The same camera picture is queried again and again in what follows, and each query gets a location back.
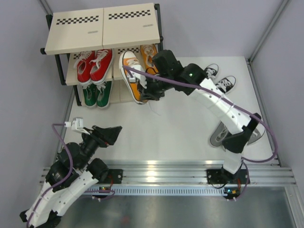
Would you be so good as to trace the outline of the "orange canvas sneaker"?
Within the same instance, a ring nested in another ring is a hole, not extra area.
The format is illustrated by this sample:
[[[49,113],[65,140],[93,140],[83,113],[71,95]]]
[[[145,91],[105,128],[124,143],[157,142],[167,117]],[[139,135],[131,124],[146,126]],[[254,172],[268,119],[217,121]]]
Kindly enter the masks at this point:
[[[137,56],[132,51],[125,51],[120,55],[120,72],[133,100],[139,105],[146,104],[148,100],[141,98],[141,94],[138,90],[138,85],[140,85],[141,82],[146,83],[145,76],[134,71],[128,72],[126,69],[124,69],[124,66],[133,68],[138,71],[144,71]]]
[[[154,44],[141,45],[140,52],[143,58],[146,73],[151,75],[157,74],[158,70],[152,61],[152,58],[158,53],[156,46]]]

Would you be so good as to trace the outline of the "green canvas sneaker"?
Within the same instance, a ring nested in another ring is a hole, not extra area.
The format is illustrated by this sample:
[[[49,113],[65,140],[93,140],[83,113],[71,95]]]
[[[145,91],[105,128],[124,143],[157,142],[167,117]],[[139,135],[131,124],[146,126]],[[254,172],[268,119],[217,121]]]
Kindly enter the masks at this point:
[[[82,88],[85,105],[89,108],[96,106],[96,85],[90,84]]]
[[[97,85],[96,104],[99,108],[106,108],[109,105],[112,85],[112,81],[103,82],[102,84]]]

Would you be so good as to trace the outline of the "black canvas sneaker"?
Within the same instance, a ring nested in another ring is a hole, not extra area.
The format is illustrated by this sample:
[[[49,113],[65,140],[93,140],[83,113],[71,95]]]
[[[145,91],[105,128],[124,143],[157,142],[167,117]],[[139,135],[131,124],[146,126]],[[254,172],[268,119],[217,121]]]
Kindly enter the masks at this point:
[[[208,65],[204,71],[210,79],[215,80],[219,72],[219,66],[213,63]]]
[[[224,94],[228,94],[236,85],[236,78],[234,76],[227,76],[219,80],[215,86]]]

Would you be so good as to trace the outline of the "red canvas sneaker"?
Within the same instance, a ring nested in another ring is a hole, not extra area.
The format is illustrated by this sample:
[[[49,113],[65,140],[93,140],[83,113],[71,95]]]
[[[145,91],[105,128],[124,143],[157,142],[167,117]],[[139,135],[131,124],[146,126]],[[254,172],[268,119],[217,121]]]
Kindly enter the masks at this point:
[[[90,61],[92,68],[90,78],[95,85],[102,84],[113,63],[114,54],[112,49],[101,49],[95,52],[95,58]]]
[[[94,51],[83,51],[74,63],[74,69],[77,71],[77,80],[82,87],[88,87],[91,84],[91,61],[94,60],[94,58]]]

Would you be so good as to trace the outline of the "blue canvas sneaker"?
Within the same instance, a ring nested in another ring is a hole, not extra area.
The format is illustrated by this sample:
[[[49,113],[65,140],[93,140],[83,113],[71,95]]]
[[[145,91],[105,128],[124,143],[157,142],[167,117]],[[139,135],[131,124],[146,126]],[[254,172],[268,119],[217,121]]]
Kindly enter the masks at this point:
[[[148,107],[149,107],[150,111],[153,114],[155,114],[157,116],[162,116],[162,111],[161,111],[161,108],[159,107],[157,101],[149,100],[147,104],[148,104]]]

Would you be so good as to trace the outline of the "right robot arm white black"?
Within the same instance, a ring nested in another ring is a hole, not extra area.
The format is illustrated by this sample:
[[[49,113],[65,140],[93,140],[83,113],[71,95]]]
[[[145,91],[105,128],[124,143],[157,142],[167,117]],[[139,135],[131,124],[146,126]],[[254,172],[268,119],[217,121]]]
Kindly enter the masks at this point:
[[[172,51],[160,51],[150,60],[155,69],[153,74],[141,74],[147,80],[140,88],[141,97],[156,101],[165,91],[173,88],[183,92],[217,117],[226,126],[228,134],[222,141],[224,163],[214,183],[235,182],[244,163],[243,150],[261,123],[261,116],[258,113],[246,113],[232,103],[225,90],[214,84],[206,70],[194,63],[182,66]]]

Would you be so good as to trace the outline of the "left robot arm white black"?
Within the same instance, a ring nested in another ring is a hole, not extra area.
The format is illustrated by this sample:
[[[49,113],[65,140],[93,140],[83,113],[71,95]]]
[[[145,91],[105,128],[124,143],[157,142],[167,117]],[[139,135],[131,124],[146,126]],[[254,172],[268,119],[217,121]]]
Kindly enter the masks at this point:
[[[76,121],[65,122],[63,126],[80,133],[82,142],[63,144],[35,202],[19,215],[28,228],[55,228],[78,198],[84,193],[95,193],[90,189],[92,186],[106,184],[97,192],[111,197],[114,195],[112,185],[122,182],[121,169],[109,169],[100,158],[92,158],[99,148],[115,144],[121,126],[101,128],[94,125],[89,129]]]

